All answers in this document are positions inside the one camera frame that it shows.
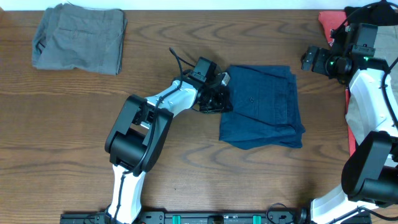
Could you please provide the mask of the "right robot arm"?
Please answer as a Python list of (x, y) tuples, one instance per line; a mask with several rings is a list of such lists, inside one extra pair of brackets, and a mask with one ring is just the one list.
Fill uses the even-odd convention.
[(375, 57), (377, 26), (341, 24), (332, 30), (330, 50), (310, 46), (302, 70), (335, 78), (347, 85), (358, 104), (364, 140), (346, 162), (341, 182), (311, 201), (301, 223), (370, 223), (377, 208), (397, 204), (397, 102), (391, 87), (393, 64)]

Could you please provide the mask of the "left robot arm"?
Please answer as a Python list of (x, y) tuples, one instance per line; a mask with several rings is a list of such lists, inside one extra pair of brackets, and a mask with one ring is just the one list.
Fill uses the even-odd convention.
[(205, 114), (232, 110), (230, 79), (216, 63), (201, 57), (164, 91), (127, 98), (105, 142), (114, 171), (107, 223), (132, 223), (139, 216), (145, 176), (157, 162), (176, 115), (194, 106)]

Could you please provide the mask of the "dark blue shorts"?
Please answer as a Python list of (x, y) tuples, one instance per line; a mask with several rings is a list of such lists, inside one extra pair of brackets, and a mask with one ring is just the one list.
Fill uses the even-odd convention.
[(243, 150), (266, 145), (301, 148), (297, 79), (285, 65), (227, 69), (233, 110), (221, 115), (219, 140)]

